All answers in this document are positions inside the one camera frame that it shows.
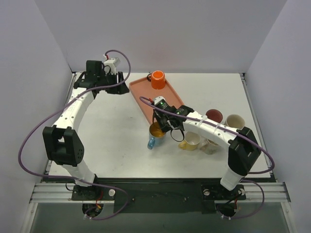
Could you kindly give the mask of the blue patterned ceramic mug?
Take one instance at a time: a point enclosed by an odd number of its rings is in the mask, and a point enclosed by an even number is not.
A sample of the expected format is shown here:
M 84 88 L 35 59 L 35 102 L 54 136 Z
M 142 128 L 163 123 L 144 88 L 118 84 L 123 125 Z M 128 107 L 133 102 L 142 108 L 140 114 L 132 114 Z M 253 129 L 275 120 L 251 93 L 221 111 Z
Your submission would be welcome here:
M 149 127 L 149 141 L 147 148 L 152 150 L 155 147 L 161 146 L 166 138 L 166 134 L 161 130 L 159 123 L 154 122 Z

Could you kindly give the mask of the yellow ceramic mug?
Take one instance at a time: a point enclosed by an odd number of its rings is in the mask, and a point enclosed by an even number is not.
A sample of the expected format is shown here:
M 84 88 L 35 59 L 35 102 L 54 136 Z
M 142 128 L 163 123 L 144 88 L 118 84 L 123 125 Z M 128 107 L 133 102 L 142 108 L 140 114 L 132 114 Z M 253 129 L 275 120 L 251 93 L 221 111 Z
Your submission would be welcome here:
M 186 132 L 184 140 L 179 143 L 178 147 L 182 150 L 193 151 L 197 149 L 200 141 L 200 135 L 193 132 Z

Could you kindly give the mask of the orange mug black handle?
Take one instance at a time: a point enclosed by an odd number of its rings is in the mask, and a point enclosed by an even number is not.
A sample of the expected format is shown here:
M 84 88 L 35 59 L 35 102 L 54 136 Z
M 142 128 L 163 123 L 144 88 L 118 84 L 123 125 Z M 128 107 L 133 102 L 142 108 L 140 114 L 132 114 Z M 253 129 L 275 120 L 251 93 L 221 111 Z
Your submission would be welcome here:
M 156 70 L 147 75 L 147 80 L 151 82 L 153 89 L 160 90 L 163 89 L 166 85 L 165 73 L 161 70 Z

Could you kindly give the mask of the pink floral ceramic mug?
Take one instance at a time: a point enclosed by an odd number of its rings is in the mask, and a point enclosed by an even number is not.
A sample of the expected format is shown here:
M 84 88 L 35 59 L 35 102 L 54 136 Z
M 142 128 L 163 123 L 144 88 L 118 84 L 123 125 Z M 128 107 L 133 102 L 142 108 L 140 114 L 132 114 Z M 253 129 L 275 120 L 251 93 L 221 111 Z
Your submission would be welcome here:
M 208 119 L 213 120 L 217 123 L 221 123 L 223 120 L 222 113 L 217 109 L 209 109 L 206 112 L 206 116 L 208 117 Z

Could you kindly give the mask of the beige mug orange floral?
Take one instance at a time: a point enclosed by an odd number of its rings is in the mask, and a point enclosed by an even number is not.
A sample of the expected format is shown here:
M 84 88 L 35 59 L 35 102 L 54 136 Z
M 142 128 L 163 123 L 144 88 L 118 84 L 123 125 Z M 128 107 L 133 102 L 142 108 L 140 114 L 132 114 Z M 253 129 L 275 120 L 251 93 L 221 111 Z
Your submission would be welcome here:
M 198 148 L 205 154 L 212 155 L 220 149 L 220 146 L 213 141 L 202 137 Z

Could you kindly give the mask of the beige mug blue floral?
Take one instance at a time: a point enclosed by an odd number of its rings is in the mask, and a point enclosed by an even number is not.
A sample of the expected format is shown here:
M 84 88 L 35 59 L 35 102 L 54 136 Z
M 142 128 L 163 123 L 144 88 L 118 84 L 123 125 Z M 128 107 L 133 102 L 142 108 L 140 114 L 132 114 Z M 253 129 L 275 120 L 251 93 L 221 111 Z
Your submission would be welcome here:
M 237 114 L 231 114 L 225 119 L 225 125 L 231 128 L 242 129 L 245 126 L 245 120 Z

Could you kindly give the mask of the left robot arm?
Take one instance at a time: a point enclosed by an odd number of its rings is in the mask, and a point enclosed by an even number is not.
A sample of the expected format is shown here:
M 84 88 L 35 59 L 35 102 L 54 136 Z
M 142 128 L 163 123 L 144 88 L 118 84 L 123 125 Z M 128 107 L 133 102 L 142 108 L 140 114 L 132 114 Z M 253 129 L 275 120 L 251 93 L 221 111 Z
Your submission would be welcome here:
M 94 184 L 96 175 L 83 160 L 85 147 L 78 136 L 78 128 L 83 116 L 95 100 L 100 88 L 113 95 L 129 93 L 124 83 L 123 73 L 117 71 L 118 58 L 109 58 L 104 62 L 88 60 L 86 70 L 76 79 L 70 94 L 71 103 L 51 126 L 43 129 L 43 139 L 48 159 L 60 165 L 76 178 L 76 185 L 83 188 L 83 194 L 89 200 L 96 199 L 100 188 Z

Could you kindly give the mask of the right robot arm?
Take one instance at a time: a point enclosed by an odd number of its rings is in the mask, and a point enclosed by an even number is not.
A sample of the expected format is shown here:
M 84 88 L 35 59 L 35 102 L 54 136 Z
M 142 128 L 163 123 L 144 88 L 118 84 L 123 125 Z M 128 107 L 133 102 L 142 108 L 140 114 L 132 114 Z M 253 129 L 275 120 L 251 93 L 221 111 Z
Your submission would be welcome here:
M 218 195 L 227 199 L 236 185 L 250 172 L 261 154 L 254 133 L 248 127 L 231 128 L 199 114 L 190 107 L 170 106 L 164 97 L 154 99 L 154 118 L 165 133 L 175 129 L 198 134 L 228 152 L 227 169 L 217 186 Z

